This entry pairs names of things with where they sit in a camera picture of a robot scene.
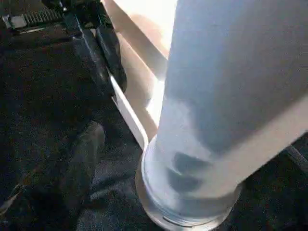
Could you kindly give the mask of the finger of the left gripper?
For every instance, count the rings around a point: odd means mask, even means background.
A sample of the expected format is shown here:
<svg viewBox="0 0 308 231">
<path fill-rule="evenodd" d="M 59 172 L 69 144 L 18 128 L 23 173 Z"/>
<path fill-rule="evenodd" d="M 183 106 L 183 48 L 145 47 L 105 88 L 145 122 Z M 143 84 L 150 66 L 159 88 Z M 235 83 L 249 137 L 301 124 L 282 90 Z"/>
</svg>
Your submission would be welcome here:
<svg viewBox="0 0 308 231">
<path fill-rule="evenodd" d="M 122 65 L 120 44 L 113 28 L 96 28 L 96 40 L 102 50 L 107 68 L 122 91 L 127 89 L 127 76 Z"/>
</svg>

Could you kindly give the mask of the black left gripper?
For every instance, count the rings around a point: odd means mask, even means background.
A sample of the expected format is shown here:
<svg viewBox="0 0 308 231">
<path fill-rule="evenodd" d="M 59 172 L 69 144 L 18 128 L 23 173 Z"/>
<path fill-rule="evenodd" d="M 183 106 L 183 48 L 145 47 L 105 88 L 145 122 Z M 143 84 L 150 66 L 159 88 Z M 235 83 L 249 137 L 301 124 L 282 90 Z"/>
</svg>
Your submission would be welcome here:
<svg viewBox="0 0 308 231">
<path fill-rule="evenodd" d="M 103 25 L 103 5 L 99 0 L 2 0 L 1 31 L 27 31 L 61 26 L 66 31 L 80 31 L 72 37 L 77 57 L 88 69 L 100 91 L 110 91 L 109 73 L 90 29 Z"/>
</svg>

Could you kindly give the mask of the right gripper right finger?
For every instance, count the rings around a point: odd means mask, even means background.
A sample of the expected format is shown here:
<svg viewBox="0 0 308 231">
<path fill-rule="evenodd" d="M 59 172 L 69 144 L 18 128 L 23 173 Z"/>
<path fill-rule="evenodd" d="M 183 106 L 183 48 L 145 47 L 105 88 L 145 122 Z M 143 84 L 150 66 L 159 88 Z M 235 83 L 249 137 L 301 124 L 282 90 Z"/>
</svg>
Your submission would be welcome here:
<svg viewBox="0 0 308 231">
<path fill-rule="evenodd" d="M 232 231 L 308 229 L 308 148 L 291 146 L 244 182 Z"/>
</svg>

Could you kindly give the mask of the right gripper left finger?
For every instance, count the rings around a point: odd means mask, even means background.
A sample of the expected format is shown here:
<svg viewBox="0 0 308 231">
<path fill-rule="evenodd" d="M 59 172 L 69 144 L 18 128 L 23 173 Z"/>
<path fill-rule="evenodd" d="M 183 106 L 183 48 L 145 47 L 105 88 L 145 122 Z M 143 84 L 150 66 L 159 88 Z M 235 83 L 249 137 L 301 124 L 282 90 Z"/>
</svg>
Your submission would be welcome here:
<svg viewBox="0 0 308 231">
<path fill-rule="evenodd" d="M 12 189 L 0 207 L 0 229 L 73 231 L 104 143 L 104 128 L 95 121 L 70 131 Z"/>
</svg>

